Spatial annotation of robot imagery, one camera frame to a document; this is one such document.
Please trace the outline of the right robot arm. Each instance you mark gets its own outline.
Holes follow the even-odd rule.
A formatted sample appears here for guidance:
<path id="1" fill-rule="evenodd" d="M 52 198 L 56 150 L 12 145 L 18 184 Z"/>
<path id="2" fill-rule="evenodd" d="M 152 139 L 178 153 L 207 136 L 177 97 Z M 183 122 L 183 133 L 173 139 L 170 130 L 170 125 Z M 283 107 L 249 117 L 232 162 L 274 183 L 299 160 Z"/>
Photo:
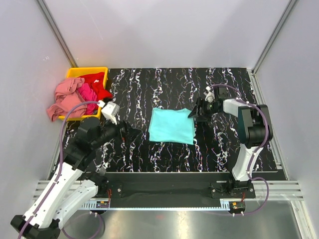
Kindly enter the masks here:
<path id="1" fill-rule="evenodd" d="M 256 105 L 241 98 L 232 98 L 228 90 L 232 87 L 216 84 L 206 87 L 205 97 L 199 97 L 188 118 L 197 122 L 208 122 L 214 114 L 225 113 L 237 118 L 237 134 L 240 151 L 235 166 L 225 183 L 212 184 L 213 196 L 240 198 L 254 192 L 252 176 L 260 152 L 273 138 L 273 129 L 267 105 Z"/>

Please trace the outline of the teal t-shirt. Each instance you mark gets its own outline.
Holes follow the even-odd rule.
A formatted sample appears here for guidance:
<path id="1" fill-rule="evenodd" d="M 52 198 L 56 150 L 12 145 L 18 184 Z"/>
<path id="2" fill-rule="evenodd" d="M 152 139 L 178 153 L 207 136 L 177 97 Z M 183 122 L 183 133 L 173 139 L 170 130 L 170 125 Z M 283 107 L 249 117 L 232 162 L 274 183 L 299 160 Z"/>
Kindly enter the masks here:
<path id="1" fill-rule="evenodd" d="M 153 108 L 149 126 L 151 142 L 194 144 L 194 119 L 189 118 L 188 109 L 165 110 Z"/>

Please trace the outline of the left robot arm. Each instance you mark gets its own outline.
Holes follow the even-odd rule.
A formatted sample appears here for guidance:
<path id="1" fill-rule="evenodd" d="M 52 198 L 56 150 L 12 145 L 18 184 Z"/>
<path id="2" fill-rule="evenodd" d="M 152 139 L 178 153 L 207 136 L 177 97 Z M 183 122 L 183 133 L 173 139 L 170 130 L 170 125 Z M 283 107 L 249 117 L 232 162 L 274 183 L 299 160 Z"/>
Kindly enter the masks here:
<path id="1" fill-rule="evenodd" d="M 37 201 L 23 215 L 15 215 L 11 220 L 18 238 L 58 238 L 66 222 L 85 202 L 108 193 L 106 177 L 91 173 L 71 195 L 66 195 L 95 159 L 96 151 L 112 140 L 130 143 L 140 133 L 140 129 L 125 121 L 101 125 L 95 117 L 82 120 L 75 137 L 62 149 L 59 166 Z"/>

